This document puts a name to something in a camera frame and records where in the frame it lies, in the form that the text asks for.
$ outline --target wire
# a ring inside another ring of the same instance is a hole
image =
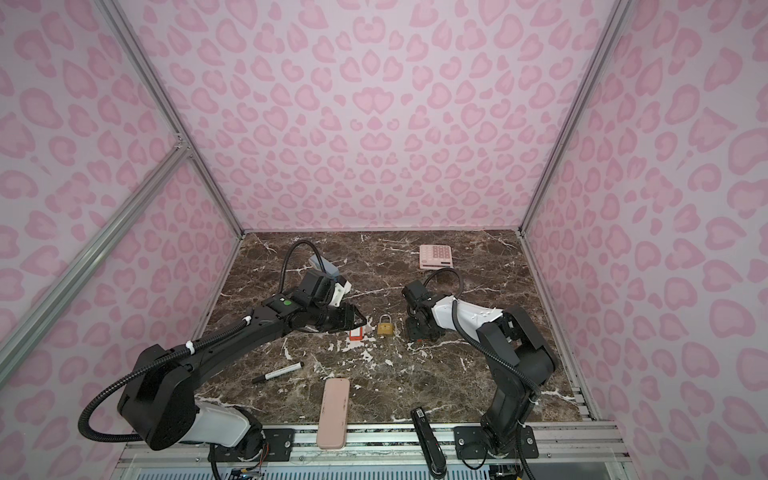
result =
[[[237,325],[233,326],[231,329],[225,330],[224,332],[218,333],[207,339],[196,340],[192,342],[192,345],[195,350],[204,350],[209,346],[215,343],[219,343],[220,341],[234,335],[246,326],[247,322],[238,322]],[[133,372],[128,373],[117,382],[102,390],[101,393],[96,395],[94,399],[85,406],[83,412],[80,414],[80,418],[78,419],[78,431],[80,432],[80,435],[83,435],[86,439],[93,440],[94,442],[105,443],[140,442],[144,440],[137,433],[131,433],[127,435],[114,435],[111,433],[97,432],[91,428],[91,415],[93,415],[93,412],[104,400],[109,398],[109,396],[117,392],[122,387],[126,386],[132,380],[146,374],[147,372],[160,368],[163,365],[166,365],[175,360],[187,358],[188,356],[190,356],[189,349],[179,349],[173,353],[169,353],[166,356],[162,356],[161,358],[139,368],[138,370],[134,370]]]
[[[503,360],[501,357],[496,355],[491,350],[486,349],[480,342],[478,342],[477,340],[469,336],[469,334],[467,334],[467,332],[462,328],[462,324],[458,322],[458,296],[461,295],[461,293],[464,290],[464,280],[462,279],[462,275],[457,270],[454,270],[452,268],[451,269],[445,268],[445,269],[436,270],[434,273],[429,275],[429,277],[427,277],[426,281],[431,280],[438,272],[442,270],[452,271],[458,277],[458,280],[459,280],[459,294],[454,295],[454,300],[451,305],[451,317],[453,319],[453,326],[454,328],[456,328],[456,331],[464,338],[464,340],[469,345],[475,347],[477,350],[480,351],[480,353],[496,361],[499,365],[509,370],[509,372],[512,373],[512,375],[518,377],[520,381],[532,391],[531,400],[535,402],[535,400],[541,395],[541,389],[539,388],[538,385],[536,385],[536,382],[529,379],[528,376],[526,376],[523,372],[521,372],[517,367],[513,366],[511,363],[507,362],[506,360]],[[531,472],[531,468],[528,466],[528,462],[525,460],[525,456],[523,455],[523,452],[522,452],[522,427],[520,426],[519,423],[518,423],[517,435],[515,436],[515,441],[517,444],[516,446],[518,450],[518,458],[520,459],[520,463],[522,464],[523,469],[525,470],[525,474],[528,475],[528,478],[530,480],[535,480],[535,477]]]
[[[261,458],[259,459],[259,472],[261,472],[261,464],[264,463],[268,456],[270,456],[270,444],[264,442],[264,447],[261,449]]]
[[[488,446],[487,446],[486,444],[484,444],[483,442],[472,442],[472,443],[468,443],[468,444],[466,444],[466,445],[462,446],[462,450],[461,450],[462,454],[463,454],[463,452],[464,452],[464,449],[466,449],[466,448],[467,448],[467,447],[469,447],[470,445],[481,445],[481,446],[483,447],[483,457],[482,457],[482,462],[480,462],[480,465],[477,465],[477,466],[474,466],[474,467],[473,467],[473,466],[471,466],[470,464],[468,464],[466,460],[464,460],[464,459],[462,458],[462,463],[464,464],[464,466],[465,466],[466,468],[469,468],[470,470],[479,470],[480,468],[482,468],[482,466],[483,466],[483,465],[485,465],[485,460],[488,460]]]
[[[221,480],[221,475],[219,475],[219,467],[218,465],[216,465],[216,444],[215,443],[210,444],[208,455],[210,456],[210,470],[214,474],[214,480]]]
[[[458,293],[454,295],[458,299],[464,293],[464,277],[458,272],[458,270],[453,269],[449,266],[443,267],[440,270],[435,270],[434,272],[427,275],[427,277],[424,279],[424,286],[427,286],[430,280],[432,280],[442,272],[453,273],[456,276],[456,278],[458,278]]]
[[[533,472],[531,472],[531,467],[528,466],[528,460],[525,459],[525,455],[523,455],[523,428],[518,423],[518,431],[515,435],[515,448],[518,450],[518,459],[520,460],[520,465],[522,465],[523,470],[525,470],[525,474],[528,476],[528,480],[536,480],[536,477],[533,476]]]
[[[286,282],[286,271],[288,270],[288,261],[290,260],[290,256],[293,255],[293,251],[298,247],[299,245],[308,245],[312,251],[315,253],[315,256],[317,257],[317,263],[320,264],[320,269],[323,271],[323,273],[328,273],[326,271],[326,265],[325,262],[322,260],[322,256],[320,255],[320,251],[315,247],[315,244],[310,242],[309,240],[297,240],[293,245],[290,246],[288,249],[288,253],[286,253],[285,260],[283,260],[283,268],[280,271],[280,285],[277,287],[277,292],[282,293],[283,288],[285,287]]]

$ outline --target pink leopard print wall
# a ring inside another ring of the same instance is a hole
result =
[[[531,243],[648,480],[768,478],[768,3],[643,0]]]
[[[0,477],[108,478],[123,445],[80,436],[80,411],[155,343],[189,339],[235,245],[200,178],[183,165],[51,332],[0,390]],[[91,424],[131,429],[112,396]]]
[[[121,3],[246,228],[516,227],[613,0]]]
[[[88,0],[0,5],[0,342],[174,139]]]

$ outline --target floor panel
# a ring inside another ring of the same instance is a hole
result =
[[[544,310],[515,233],[500,231],[406,231],[376,233],[251,233],[224,285],[207,331],[239,317],[248,306],[276,291],[283,256],[299,238],[317,244],[353,285],[347,299],[357,303],[373,326],[388,314],[394,337],[369,334],[351,343],[346,334],[292,333],[262,346],[198,389],[205,399],[246,406],[263,423],[311,423],[319,419],[323,384],[331,377],[352,383],[349,422],[409,422],[416,406],[430,411],[432,422],[477,422],[495,391],[484,357],[450,332],[435,343],[411,344],[404,332],[405,301],[400,290],[423,279],[419,245],[450,245],[454,265],[465,277],[462,297],[478,305],[521,305],[555,347]],[[289,266],[286,285],[295,285],[308,268],[309,249],[299,247]],[[435,289],[455,289],[445,276]],[[262,373],[304,362],[294,373],[253,386]],[[531,421],[573,422],[581,419],[562,370],[542,389],[541,404]]]

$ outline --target brass padlock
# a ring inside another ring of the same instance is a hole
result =
[[[379,335],[394,335],[395,334],[395,324],[392,323],[392,317],[387,315],[386,313],[384,315],[381,315],[379,317],[379,325],[377,327],[376,333]]]

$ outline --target calculator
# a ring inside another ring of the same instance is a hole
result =
[[[419,248],[420,269],[437,270],[447,266],[453,267],[451,247],[448,245],[421,245]]]

